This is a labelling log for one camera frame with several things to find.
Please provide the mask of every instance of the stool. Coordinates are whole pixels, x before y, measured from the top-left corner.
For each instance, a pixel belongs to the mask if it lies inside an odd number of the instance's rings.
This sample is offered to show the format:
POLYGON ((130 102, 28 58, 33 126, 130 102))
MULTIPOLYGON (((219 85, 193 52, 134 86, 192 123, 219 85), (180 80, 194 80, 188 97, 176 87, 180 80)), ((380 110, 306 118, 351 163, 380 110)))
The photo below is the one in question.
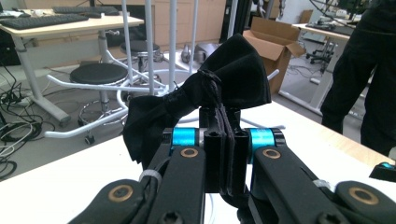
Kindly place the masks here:
MULTIPOLYGON (((111 63, 91 63, 82 65, 70 73, 70 81, 79 84, 91 84, 91 85, 117 85, 121 83, 128 76, 128 71, 115 64, 111 63)), ((83 126, 88 123, 94 122, 101 118, 104 118, 112 113, 117 112, 120 109, 111 110, 109 108, 109 99, 107 91, 99 91, 100 100, 90 102, 83 106, 78 116, 78 125, 83 126), (89 110, 92 105, 100 104, 100 110, 89 110)), ((94 143, 94 137, 91 131, 88 131, 85 137, 85 142, 88 145, 94 143)))
MULTIPOLYGON (((149 56, 148 53, 148 43, 146 40, 131 40, 130 42, 131 56, 137 57, 138 71, 139 73, 145 72, 145 66, 143 61, 149 56)), ((153 53, 160 51, 160 46, 152 44, 153 53)), ((120 45, 120 50, 122 53, 126 54, 126 44, 122 43, 120 45)))

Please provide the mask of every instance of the white desk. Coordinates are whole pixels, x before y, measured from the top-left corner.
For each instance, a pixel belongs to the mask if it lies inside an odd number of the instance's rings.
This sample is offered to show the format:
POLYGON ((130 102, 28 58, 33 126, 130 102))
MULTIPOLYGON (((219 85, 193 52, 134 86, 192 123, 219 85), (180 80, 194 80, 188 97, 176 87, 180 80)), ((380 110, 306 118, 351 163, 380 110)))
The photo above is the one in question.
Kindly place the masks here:
MULTIPOLYGON (((142 20, 132 17, 128 18, 128 24, 130 26, 141 23, 143 23, 142 20)), ((106 63, 109 61, 109 58, 106 55, 107 43, 105 30, 121 27, 123 27, 122 16, 102 16, 101 19, 88 19, 87 21, 78 21, 26 30, 15 30, 0 25, 0 29, 12 35, 12 39, 21 60, 23 71, 33 93, 32 100, 60 121, 61 125, 69 121, 70 116, 43 97, 36 81, 35 69, 56 63, 89 58, 96 55, 102 55, 103 61, 106 63), (98 40, 83 40, 36 48, 26 48, 24 45, 24 40, 29 38, 88 31, 99 31, 98 40)))
MULTIPOLYGON (((187 117, 197 114, 195 110, 187 117)), ((364 182, 396 202, 395 183, 368 178, 376 164, 390 159, 276 103, 244 110, 242 116, 261 125, 285 125, 282 132, 289 147, 319 178, 333 185, 343 180, 364 182)), ((197 127, 195 123, 183 126, 197 127)), ((66 223, 84 210, 106 184, 123 178, 137 180, 140 172, 140 165, 131 162, 121 137, 87 148, 0 182, 2 223, 66 223)), ((207 198, 206 205, 210 210, 207 198)), ((214 223, 239 223, 236 209, 219 195, 215 195, 214 205, 214 223)))
POLYGON ((320 112, 320 107, 321 104, 330 89, 330 86, 332 85, 332 71, 335 67, 335 64, 337 63, 338 59, 340 58, 341 54, 344 51, 344 48, 346 46, 346 43, 349 39, 348 35, 339 35, 337 33, 333 32, 328 32, 328 31, 323 31, 319 29, 315 29, 312 27, 306 27, 306 24, 293 24, 293 27, 296 27, 298 29, 308 31, 314 34, 319 34, 319 35, 326 35, 329 37, 332 42, 336 43, 338 46, 335 48, 334 55, 332 56, 332 59, 330 60, 326 70, 324 71, 323 77, 320 80, 320 83, 318 84, 318 87, 312 96, 312 99, 310 102, 306 102, 286 91, 279 91, 279 94, 292 100, 293 102, 304 106, 305 108, 321 115, 320 112))

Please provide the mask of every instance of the black fabric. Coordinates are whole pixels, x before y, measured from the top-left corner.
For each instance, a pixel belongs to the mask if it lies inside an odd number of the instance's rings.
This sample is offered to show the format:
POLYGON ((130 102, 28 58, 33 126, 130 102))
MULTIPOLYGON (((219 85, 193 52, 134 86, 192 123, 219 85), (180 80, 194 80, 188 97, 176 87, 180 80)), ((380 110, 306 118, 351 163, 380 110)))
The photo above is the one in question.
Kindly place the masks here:
POLYGON ((164 97, 131 100, 123 139, 132 160, 147 167, 161 144, 164 128, 174 128, 199 106, 216 107, 218 102, 210 92, 217 90, 221 90, 224 106, 245 109, 271 103, 262 58, 241 35, 224 42, 179 89, 164 97))
POLYGON ((344 117, 375 69, 364 102, 361 143, 388 156, 391 148, 396 147, 396 33, 381 28, 382 24, 372 25, 366 15, 334 67, 333 84, 320 109, 322 124, 343 132, 344 117))

